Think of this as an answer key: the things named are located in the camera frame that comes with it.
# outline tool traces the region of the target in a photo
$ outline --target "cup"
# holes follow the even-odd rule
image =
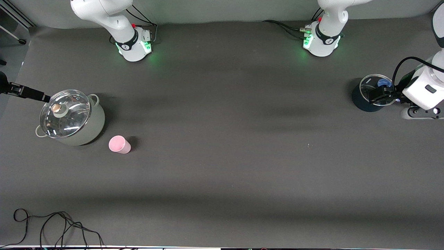
[[[120,135],[111,138],[108,147],[112,152],[117,153],[128,153],[131,150],[131,145]]]

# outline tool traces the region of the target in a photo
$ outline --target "table surface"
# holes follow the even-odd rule
[[[351,20],[326,58],[274,24],[162,25],[135,63],[104,29],[33,29],[17,82],[96,93],[107,121],[67,146],[35,136],[41,103],[9,99],[0,243],[21,239],[23,207],[65,210],[107,245],[443,249],[443,121],[403,120],[398,103],[365,113],[350,97],[360,78],[436,53],[430,20]],[[118,134],[127,155],[107,148]],[[50,222],[44,243],[62,228]],[[68,244],[83,244],[78,230]]]

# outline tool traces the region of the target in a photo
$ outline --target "pot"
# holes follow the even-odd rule
[[[69,89],[55,94],[43,106],[36,135],[79,146],[96,138],[104,123],[105,113],[97,95],[86,96],[79,90]]]

